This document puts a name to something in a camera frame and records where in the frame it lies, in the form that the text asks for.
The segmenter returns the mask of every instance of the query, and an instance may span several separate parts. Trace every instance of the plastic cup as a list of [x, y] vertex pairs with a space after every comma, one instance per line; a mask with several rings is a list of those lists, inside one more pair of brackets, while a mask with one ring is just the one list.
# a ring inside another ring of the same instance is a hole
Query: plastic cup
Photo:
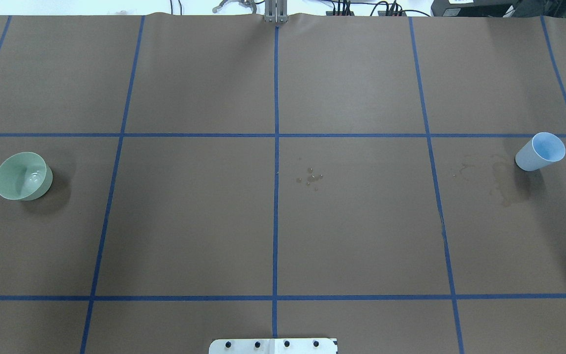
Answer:
[[9, 200], [34, 200], [49, 190], [53, 178], [40, 155], [20, 152], [0, 166], [0, 195]]
[[534, 171], [562, 160], [565, 145], [552, 133], [538, 133], [517, 152], [514, 161], [524, 171]]

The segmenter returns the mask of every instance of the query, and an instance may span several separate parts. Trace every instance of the white bracket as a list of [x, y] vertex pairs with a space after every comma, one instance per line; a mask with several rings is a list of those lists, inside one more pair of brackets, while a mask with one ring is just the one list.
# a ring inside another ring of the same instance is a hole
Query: white bracket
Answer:
[[265, 0], [265, 22], [287, 22], [287, 0]]
[[338, 354], [335, 338], [214, 340], [209, 354]]

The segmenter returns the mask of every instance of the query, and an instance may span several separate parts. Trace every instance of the metal clamp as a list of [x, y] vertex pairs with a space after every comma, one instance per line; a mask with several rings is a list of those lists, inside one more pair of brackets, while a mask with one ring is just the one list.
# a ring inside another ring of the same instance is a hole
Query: metal clamp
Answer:
[[287, 22], [287, 0], [265, 0], [265, 22]]

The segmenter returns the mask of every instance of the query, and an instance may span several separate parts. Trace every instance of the white plate with holes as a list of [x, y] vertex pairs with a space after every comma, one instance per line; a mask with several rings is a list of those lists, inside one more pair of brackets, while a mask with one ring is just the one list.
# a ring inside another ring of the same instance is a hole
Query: white plate with holes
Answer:
[[209, 354], [337, 354], [335, 338], [214, 340]]

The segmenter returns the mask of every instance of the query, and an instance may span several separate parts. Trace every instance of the sticker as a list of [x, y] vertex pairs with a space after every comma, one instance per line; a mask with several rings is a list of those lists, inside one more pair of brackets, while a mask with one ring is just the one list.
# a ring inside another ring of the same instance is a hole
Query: sticker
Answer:
[[458, 9], [446, 9], [445, 13], [443, 13], [443, 16], [458, 16], [458, 13], [460, 13], [460, 8]]

